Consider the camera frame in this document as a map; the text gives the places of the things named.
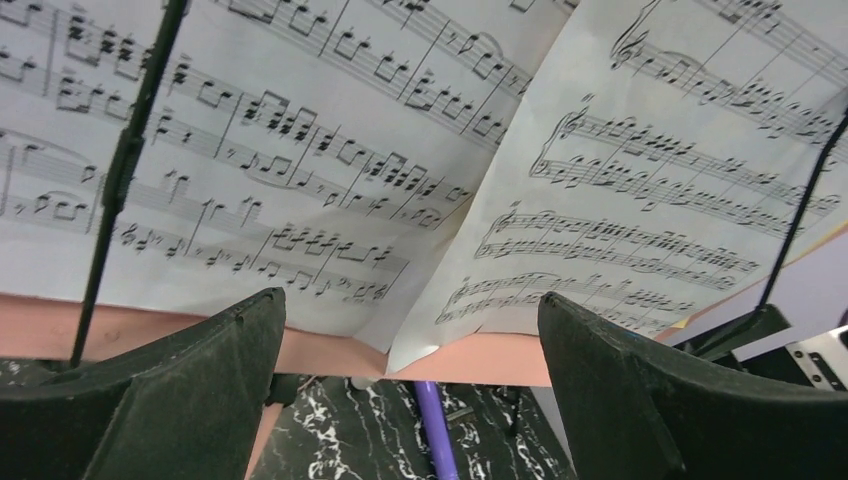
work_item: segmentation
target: black and white marbled floor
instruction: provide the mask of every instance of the black and white marbled floor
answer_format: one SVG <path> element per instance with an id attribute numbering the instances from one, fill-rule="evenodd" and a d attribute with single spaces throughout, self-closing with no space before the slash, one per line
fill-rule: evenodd
<path id="1" fill-rule="evenodd" d="M 442 387 L 445 413 L 471 407 L 451 423 L 460 478 L 571 479 L 562 451 L 535 399 L 522 389 L 518 435 L 511 405 L 491 387 Z M 251 480 L 436 480 L 412 385 L 380 381 L 367 391 L 345 379 L 310 384 L 283 409 Z"/>
<path id="2" fill-rule="evenodd" d="M 0 358 L 0 386 L 38 385 L 56 375 L 38 360 Z"/>

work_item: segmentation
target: black metal rod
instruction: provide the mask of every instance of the black metal rod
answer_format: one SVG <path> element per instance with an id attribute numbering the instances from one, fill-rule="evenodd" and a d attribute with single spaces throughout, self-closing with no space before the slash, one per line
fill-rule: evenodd
<path id="1" fill-rule="evenodd" d="M 780 247 L 780 253 L 777 255 L 777 259 L 774 261 L 774 266 L 771 269 L 771 274 L 769 274 L 768 281 L 766 282 L 766 288 L 763 290 L 763 294 L 760 297 L 759 303 L 751 312 L 751 319 L 749 322 L 740 323 L 736 328 L 728 330 L 724 334 L 712 338 L 709 342 L 706 342 L 704 345 L 701 345 L 700 348 L 691 352 L 693 356 L 699 357 L 704 354 L 704 352 L 713 348 L 714 345 L 723 342 L 725 339 L 736 336 L 744 329 L 750 328 L 750 326 L 754 325 L 760 315 L 766 312 L 766 305 L 768 304 L 769 298 L 771 297 L 771 292 L 774 290 L 774 285 L 777 283 L 777 277 L 780 275 L 780 271 L 783 268 L 783 262 L 786 261 L 786 256 L 789 255 L 789 249 L 792 246 L 792 240 L 795 239 L 795 235 L 798 233 L 798 228 L 801 226 L 801 220 L 804 218 L 804 212 L 807 210 L 807 205 L 810 203 L 810 199 L 813 196 L 813 190 L 816 188 L 816 184 L 819 181 L 819 177 L 821 173 L 824 171 L 825 162 L 827 162 L 827 157 L 830 156 L 831 150 L 836 146 L 839 142 L 840 137 L 842 137 L 843 132 L 845 132 L 846 127 L 848 127 L 848 109 L 846 109 L 845 113 L 842 116 L 842 122 L 839 123 L 839 126 L 836 127 L 836 130 L 830 135 L 827 143 L 824 144 L 821 152 L 819 153 L 819 157 L 816 160 L 816 165 L 813 167 L 813 171 L 810 173 L 810 180 L 807 182 L 807 187 L 804 189 L 804 195 L 801 196 L 801 201 L 798 203 L 798 208 L 795 210 L 795 216 L 792 218 L 792 223 L 789 225 L 789 230 L 786 232 L 786 237 L 783 239 L 783 245 Z"/>
<path id="2" fill-rule="evenodd" d="M 792 224 L 789 226 L 789 232 L 787 232 L 786 239 L 784 239 L 783 245 L 780 247 L 780 253 L 777 255 L 777 260 L 774 261 L 774 267 L 771 269 L 771 275 L 769 275 L 768 282 L 766 282 L 766 288 L 763 290 L 763 295 L 760 297 L 760 302 L 757 304 L 754 315 L 760 315 L 768 303 L 771 291 L 774 289 L 774 285 L 777 283 L 777 277 L 780 275 L 780 270 L 783 268 L 783 262 L 786 261 L 786 256 L 789 255 L 789 248 L 792 246 L 792 240 L 795 239 L 795 235 L 798 233 L 798 228 L 801 226 L 801 220 L 804 218 L 804 212 L 807 210 L 807 205 L 810 203 L 810 198 L 813 196 L 813 190 L 815 190 L 816 183 L 818 183 L 819 177 L 824 171 L 824 165 L 825 162 L 827 162 L 827 157 L 830 156 L 830 151 L 833 150 L 833 147 L 835 147 L 839 142 L 839 138 L 842 137 L 842 133 L 845 132 L 847 127 L 848 110 L 843 113 L 842 121 L 839 123 L 839 126 L 836 127 L 836 130 L 834 130 L 830 135 L 827 143 L 824 144 L 824 148 L 822 148 L 821 153 L 819 153 L 819 158 L 816 161 L 815 167 L 813 167 L 813 172 L 810 174 L 810 181 L 807 182 L 807 188 L 804 190 L 801 202 L 798 203 L 798 209 L 795 210 L 795 217 L 792 219 Z"/>
<path id="3" fill-rule="evenodd" d="M 97 243 L 91 260 L 91 270 L 88 274 L 88 284 L 83 297 L 82 313 L 80 314 L 74 350 L 71 354 L 71 368 L 76 368 L 82 360 L 82 352 L 91 327 L 91 317 L 97 303 L 97 293 L 103 280 L 106 257 L 109 255 L 109 245 L 112 242 L 112 231 L 118 214 L 124 209 L 127 191 L 132 181 L 135 167 L 138 164 L 141 150 L 144 147 L 144 130 L 156 100 L 156 92 L 168 65 L 171 49 L 177 39 L 177 33 L 183 21 L 183 13 L 188 0 L 169 0 L 165 15 L 156 35 L 156 43 L 147 61 L 146 72 L 139 88 L 138 98 L 133 106 L 132 115 L 126 128 L 121 132 L 112 163 L 103 185 L 103 215 L 100 229 L 97 232 Z"/>

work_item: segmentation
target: sheet music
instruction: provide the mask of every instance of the sheet music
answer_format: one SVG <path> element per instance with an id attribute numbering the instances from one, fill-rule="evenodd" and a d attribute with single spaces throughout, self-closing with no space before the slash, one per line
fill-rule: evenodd
<path id="1" fill-rule="evenodd" d="M 846 25 L 833 0 L 582 3 L 390 369 L 475 331 L 537 334 L 551 290 L 654 336 L 767 276 L 848 105 Z M 843 140 L 791 258 L 845 222 L 846 185 Z"/>
<path id="2" fill-rule="evenodd" d="M 166 2 L 0 2 L 3 292 L 82 298 Z M 289 326 L 375 321 L 387 349 L 571 10 L 191 1 L 99 301 L 211 314 L 282 285 Z"/>

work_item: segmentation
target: music staff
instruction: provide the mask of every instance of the music staff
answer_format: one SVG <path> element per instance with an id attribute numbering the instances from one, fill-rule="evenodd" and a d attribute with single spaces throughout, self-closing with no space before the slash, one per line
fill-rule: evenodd
<path id="1" fill-rule="evenodd" d="M 99 66 L 101 63 L 114 64 L 114 72 L 120 76 L 130 79 L 137 79 L 143 71 L 143 62 L 146 56 L 139 52 L 149 52 L 149 48 L 138 44 L 129 37 L 118 42 L 121 38 L 115 31 L 111 29 L 100 29 L 92 22 L 85 20 L 82 15 L 71 15 L 70 13 L 61 10 L 55 10 L 57 14 L 57 24 L 55 27 L 45 21 L 33 21 L 29 27 L 38 33 L 48 35 L 51 29 L 61 28 L 65 23 L 68 28 L 76 29 L 76 33 L 68 37 L 67 51 L 73 51 L 74 55 L 71 58 L 82 61 L 90 66 Z M 92 39 L 102 38 L 98 43 Z M 120 44 L 119 52 L 115 53 L 116 44 Z M 9 56 L 9 62 L 12 62 L 14 57 Z M 37 69 L 37 65 L 33 64 L 32 69 Z M 24 73 L 32 77 L 32 73 L 27 69 Z M 294 142 L 303 142 L 308 138 L 315 138 L 316 141 L 309 142 L 304 155 L 313 154 L 315 156 L 331 156 L 336 158 L 346 167 L 355 169 L 357 172 L 367 171 L 368 173 L 362 176 L 363 179 L 371 180 L 380 178 L 387 187 L 392 189 L 403 188 L 409 193 L 409 199 L 416 194 L 421 195 L 419 198 L 427 198 L 430 201 L 447 201 L 455 202 L 455 199 L 467 200 L 471 196 L 471 192 L 444 182 L 444 179 L 438 179 L 427 176 L 427 169 L 417 164 L 408 162 L 408 159 L 397 153 L 389 155 L 375 152 L 372 149 L 360 144 L 354 139 L 347 138 L 338 133 L 338 129 L 330 129 L 316 123 L 317 115 L 310 109 L 301 107 L 296 111 L 289 111 L 290 101 L 287 98 L 279 96 L 273 92 L 266 91 L 261 96 L 255 96 L 244 92 L 237 87 L 223 82 L 217 78 L 200 72 L 191 66 L 191 59 L 185 55 L 178 59 L 174 59 L 166 68 L 167 94 L 171 95 L 174 92 L 189 96 L 196 99 L 199 103 L 211 107 L 216 112 L 229 115 L 230 121 L 228 128 L 221 134 L 217 148 L 215 148 L 214 156 L 227 153 L 229 149 L 223 149 L 223 143 L 227 137 L 229 125 L 233 123 L 233 119 L 238 119 L 239 124 L 243 126 L 257 126 L 266 129 L 269 134 L 278 134 L 281 138 L 288 136 Z M 47 90 L 47 80 L 45 81 L 45 90 Z M 96 99 L 94 92 L 75 92 L 74 88 L 78 85 L 66 84 L 66 95 L 63 96 L 60 109 L 87 113 L 91 110 L 91 102 Z M 68 99 L 71 97 L 71 105 L 68 106 Z M 110 97 L 109 111 L 114 112 L 123 104 L 120 98 Z M 126 117 L 128 113 L 122 113 L 120 117 Z M 298 172 L 292 170 L 287 178 L 287 185 L 292 184 L 293 177 Z M 299 172 L 300 177 L 306 177 L 308 174 Z M 336 195 L 336 200 L 341 198 L 339 192 L 333 192 Z M 386 211 L 389 211 L 391 205 L 386 205 Z M 418 213 L 419 209 L 412 211 L 392 210 L 390 213 L 394 217 L 409 218 Z M 440 223 L 446 218 L 439 215 L 438 219 L 430 221 Z"/>
<path id="2" fill-rule="evenodd" d="M 537 276 L 538 275 L 542 275 L 542 276 L 550 275 L 551 278 L 556 278 L 556 275 L 551 275 L 551 274 L 546 274 L 546 273 L 535 273 L 535 274 L 527 274 L 527 275 L 537 275 Z M 626 287 L 629 284 L 627 284 L 626 282 L 622 282 L 622 285 L 624 285 Z M 541 291 L 535 291 L 535 292 L 531 292 L 531 293 L 525 293 L 525 289 L 522 288 L 518 293 L 515 293 L 513 295 L 504 295 L 504 296 L 497 296 L 497 297 L 488 296 L 487 298 L 484 298 L 482 300 L 478 300 L 476 302 L 471 302 L 471 303 L 465 304 L 463 306 L 460 306 L 460 307 L 457 307 L 457 308 L 454 308 L 454 309 L 451 309 L 451 310 L 448 310 L 448 307 L 450 307 L 450 305 L 451 305 L 451 304 L 448 304 L 444 307 L 442 312 L 436 318 L 435 324 L 436 325 L 444 324 L 444 323 L 451 322 L 451 321 L 466 317 L 468 315 L 473 315 L 475 313 L 481 312 L 483 310 L 488 310 L 488 309 L 500 309 L 500 308 L 505 308 L 505 307 L 537 308 L 538 305 L 539 305 L 539 300 L 548 291 L 549 290 L 541 290 Z M 627 305 L 637 306 L 639 308 L 645 308 L 646 309 L 645 313 L 638 315 L 638 314 L 634 314 L 633 312 L 628 312 L 627 310 L 624 310 L 623 308 L 618 308 L 619 305 L 621 305 L 622 303 L 625 303 L 625 300 L 623 300 L 623 299 L 621 299 L 621 300 L 619 300 L 618 298 L 614 299 L 614 300 L 619 300 L 618 303 L 615 306 L 593 305 L 591 302 L 592 302 L 593 297 L 595 297 L 595 296 L 600 297 L 601 295 L 599 295 L 599 294 L 594 294 L 594 295 L 589 294 L 589 298 L 587 300 L 580 302 L 580 303 L 583 305 L 583 307 L 603 316 L 604 319 L 615 322 L 615 323 L 617 323 L 621 326 L 624 326 L 625 328 L 629 328 L 630 330 L 636 331 L 638 333 L 642 333 L 642 334 L 645 334 L 645 335 L 654 335 L 654 334 L 661 332 L 665 328 L 668 328 L 673 323 L 673 322 L 668 322 L 668 321 L 662 321 L 662 320 L 659 320 L 657 318 L 654 318 L 654 317 L 651 317 L 651 316 L 648 315 L 648 313 L 650 311 L 652 311 L 654 308 L 656 308 L 652 305 L 661 304 L 665 300 L 653 301 L 650 298 L 645 297 L 644 294 L 634 294 L 633 297 L 631 297 L 631 299 L 628 300 L 631 303 L 627 303 Z M 687 310 L 691 309 L 689 304 L 681 303 L 679 305 L 686 307 Z"/>
<path id="3" fill-rule="evenodd" d="M 504 58 L 492 35 L 469 31 L 428 0 L 368 0 L 368 3 L 508 95 L 520 98 L 527 91 L 533 76 Z"/>
<path id="4" fill-rule="evenodd" d="M 58 185 L 76 188 L 90 194 L 98 194 L 103 188 L 105 173 L 98 172 L 91 165 L 77 165 L 62 160 L 43 151 L 37 144 L 27 143 L 14 155 L 13 148 L 0 142 L 0 162 L 10 174 L 23 174 L 48 180 Z M 379 269 L 399 274 L 408 260 L 391 254 L 391 247 L 362 246 L 347 242 L 338 233 L 315 230 L 310 227 L 299 228 L 287 224 L 282 229 L 274 229 L 257 221 L 262 210 L 262 202 L 248 197 L 239 203 L 237 209 L 228 207 L 214 199 L 200 202 L 186 197 L 190 185 L 188 176 L 180 175 L 176 170 L 163 177 L 160 187 L 144 185 L 137 180 L 130 184 L 127 202 L 143 208 L 159 211 L 191 223 L 197 227 L 211 228 L 221 232 L 238 235 L 243 238 L 268 238 L 266 245 L 270 251 L 300 253 L 309 257 L 343 260 L 363 265 L 370 270 Z M 94 215 L 93 209 L 83 209 Z"/>
<path id="5" fill-rule="evenodd" d="M 695 150 L 696 143 L 688 143 L 664 133 L 654 133 L 650 126 L 639 127 L 634 117 L 624 120 L 603 120 L 589 115 L 588 107 L 580 112 L 571 112 L 564 116 L 545 144 L 538 161 L 547 160 L 547 154 L 555 142 L 568 139 L 569 136 L 587 138 L 616 148 L 634 158 L 643 158 L 655 162 L 659 167 L 652 172 L 656 175 L 666 165 L 674 165 L 726 181 L 736 187 L 744 188 L 789 206 L 797 206 L 803 195 L 804 186 L 791 186 L 777 180 L 773 173 L 756 172 L 745 168 L 746 161 L 736 158 L 718 159 Z M 828 160 L 827 170 L 834 168 L 835 159 Z M 821 205 L 824 199 L 813 198 L 814 204 Z"/>
<path id="6" fill-rule="evenodd" d="M 653 211 L 657 205 L 669 205 L 703 213 L 775 238 L 783 238 L 789 229 L 789 220 L 775 215 L 759 202 L 738 202 L 709 190 L 696 188 L 691 182 L 674 181 L 667 177 L 653 180 L 645 170 L 633 172 L 623 162 L 611 160 L 606 165 L 599 159 L 582 155 L 569 161 L 537 160 L 530 171 L 531 178 L 544 178 L 564 188 L 579 185 L 599 186 L 615 193 L 645 200 L 643 212 Z M 810 203 L 810 213 L 824 217 L 839 207 L 841 198 L 830 195 Z"/>
<path id="7" fill-rule="evenodd" d="M 10 82 L 31 94 L 40 95 L 42 81 L 49 81 L 48 91 L 55 97 L 58 110 L 86 114 L 98 119 L 124 123 L 129 118 L 131 104 L 124 100 L 119 92 L 109 93 L 102 87 L 89 87 L 77 80 L 73 75 L 47 75 L 43 69 L 29 61 L 17 60 L 24 72 L 24 79 Z M 186 148 L 204 157 L 213 159 L 231 167 L 238 168 L 254 181 L 274 188 L 292 189 L 323 202 L 324 207 L 343 208 L 367 216 L 383 218 L 424 229 L 434 230 L 464 201 L 470 198 L 470 192 L 445 183 L 444 179 L 425 177 L 420 167 L 404 168 L 405 159 L 394 157 L 394 162 L 386 160 L 372 162 L 370 159 L 356 160 L 363 156 L 349 154 L 355 144 L 346 142 L 339 147 L 337 157 L 350 158 L 364 162 L 350 186 L 342 186 L 315 175 L 312 171 L 290 168 L 294 160 L 281 156 L 266 155 L 244 145 L 223 140 L 220 136 L 204 132 L 201 129 L 182 123 L 174 118 L 173 112 L 154 112 L 147 125 L 146 136 L 151 139 L 151 145 L 163 140 L 180 148 Z M 407 200 L 401 204 L 391 202 L 390 198 L 369 197 L 353 190 L 354 184 L 360 179 L 381 179 L 388 188 L 402 189 Z M 454 205 L 448 214 L 425 206 L 416 208 L 408 206 L 413 198 L 446 202 Z"/>
<path id="8" fill-rule="evenodd" d="M 83 235 L 88 230 L 82 216 L 69 215 L 71 211 L 87 210 L 88 205 L 80 203 L 80 199 L 70 193 L 52 191 L 35 199 L 4 195 L 4 199 L 10 209 L 0 216 L 2 220 Z M 95 232 L 99 225 L 100 217 L 97 216 Z M 112 241 L 139 254 L 158 251 L 168 259 L 176 257 L 202 262 L 207 268 L 228 268 L 233 274 L 251 272 L 266 278 L 272 285 L 278 285 L 285 280 L 285 284 L 292 287 L 287 289 L 287 292 L 308 291 L 316 297 L 327 291 L 338 292 L 346 295 L 342 298 L 345 302 L 376 303 L 391 287 L 391 283 L 361 280 L 327 269 L 293 264 L 236 249 L 204 245 L 198 241 L 190 242 L 189 238 L 180 235 L 122 220 L 117 221 Z"/>
<path id="9" fill-rule="evenodd" d="M 783 13 L 780 2 L 693 1 L 839 89 L 848 86 L 848 56 Z"/>
<path id="10" fill-rule="evenodd" d="M 451 295 L 445 308 L 456 304 L 465 297 L 507 288 L 519 288 L 522 292 L 524 289 L 543 290 L 545 292 L 570 292 L 588 295 L 590 298 L 598 296 L 618 300 L 625 305 L 634 305 L 640 308 L 657 309 L 667 312 L 687 313 L 695 308 L 693 302 L 673 301 L 662 293 L 641 288 L 636 291 L 628 289 L 628 287 L 633 285 L 633 281 L 630 279 L 623 280 L 615 285 L 609 282 L 601 283 L 601 280 L 601 275 L 591 275 L 586 280 L 580 281 L 574 277 L 563 279 L 559 275 L 549 272 L 525 273 L 515 277 L 463 285 Z"/>
<path id="11" fill-rule="evenodd" d="M 740 257 L 736 252 L 724 248 L 709 248 L 686 239 L 685 235 L 674 232 L 654 233 L 605 220 L 587 220 L 557 215 L 553 212 L 519 214 L 510 212 L 499 216 L 483 237 L 481 249 L 495 234 L 506 230 L 530 230 L 548 233 L 573 233 L 587 240 L 601 242 L 628 243 L 638 247 L 650 247 L 664 250 L 668 255 L 683 255 L 694 262 L 733 270 L 748 274 L 761 265 L 755 261 Z"/>
<path id="12" fill-rule="evenodd" d="M 339 29 L 338 20 L 345 8 L 341 9 L 338 18 L 330 19 L 326 14 L 313 13 L 305 4 L 296 5 L 284 0 L 274 0 L 270 4 L 263 2 L 264 5 L 245 0 L 216 1 L 214 4 L 346 72 L 460 138 L 491 151 L 500 145 L 507 120 L 494 117 L 492 112 L 484 109 L 485 105 L 465 108 L 468 103 L 461 100 L 463 92 L 436 85 L 435 75 L 429 70 L 419 73 L 418 69 L 409 66 L 409 59 L 398 59 L 390 53 L 376 54 L 372 42 L 358 39 L 351 30 Z M 447 23 L 440 27 L 440 37 L 447 27 Z M 487 60 L 489 57 L 481 56 L 475 62 L 491 63 Z M 500 81 L 505 78 L 510 78 L 509 73 Z"/>
<path id="13" fill-rule="evenodd" d="M 795 92 L 782 91 L 756 76 L 742 86 L 735 85 L 711 73 L 694 58 L 647 42 L 650 30 L 636 32 L 641 30 L 659 1 L 652 0 L 647 4 L 615 42 L 610 51 L 613 69 L 626 65 L 634 70 L 634 75 L 639 73 L 652 77 L 683 90 L 687 95 L 697 96 L 699 105 L 713 104 L 757 123 L 760 129 L 768 130 L 768 138 L 771 139 L 789 135 L 797 141 L 819 145 L 831 135 L 841 110 L 807 108 L 800 102 L 791 101 Z M 765 5 L 765 2 L 753 3 Z M 848 163 L 848 146 L 837 147 L 832 155 Z"/>
<path id="14" fill-rule="evenodd" d="M 598 263 L 620 265 L 638 273 L 655 273 L 686 283 L 701 285 L 714 290 L 727 290 L 738 283 L 732 276 L 715 278 L 705 271 L 696 271 L 665 263 L 659 258 L 642 257 L 618 253 L 615 247 L 598 248 L 584 242 L 544 242 L 538 240 L 516 240 L 481 245 L 474 258 L 499 258 L 507 255 L 549 255 L 564 260 L 593 260 Z"/>

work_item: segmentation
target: purple pole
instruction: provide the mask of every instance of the purple pole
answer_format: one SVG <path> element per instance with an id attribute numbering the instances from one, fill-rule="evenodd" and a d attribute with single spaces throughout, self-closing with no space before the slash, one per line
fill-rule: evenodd
<path id="1" fill-rule="evenodd" d="M 421 418 L 424 420 L 424 430 L 427 432 L 427 443 L 433 452 L 436 477 L 439 480 L 459 480 L 439 388 L 434 382 L 415 382 L 415 393 L 418 396 Z"/>

